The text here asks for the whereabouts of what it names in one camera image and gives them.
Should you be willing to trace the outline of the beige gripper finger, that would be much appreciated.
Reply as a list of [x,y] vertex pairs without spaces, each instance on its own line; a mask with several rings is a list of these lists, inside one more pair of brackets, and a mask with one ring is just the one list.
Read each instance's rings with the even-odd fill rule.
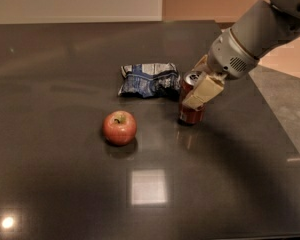
[[201,59],[195,64],[193,67],[193,71],[204,71],[207,66],[208,55],[205,54],[201,57]]
[[224,90],[224,85],[224,76],[202,73],[182,104],[190,109],[200,110],[204,104]]

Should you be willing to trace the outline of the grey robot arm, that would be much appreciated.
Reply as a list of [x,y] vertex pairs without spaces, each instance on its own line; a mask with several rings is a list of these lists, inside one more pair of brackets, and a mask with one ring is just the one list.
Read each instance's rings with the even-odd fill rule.
[[300,0],[259,0],[212,43],[196,64],[200,72],[182,104],[197,110],[257,67],[271,50],[300,37]]

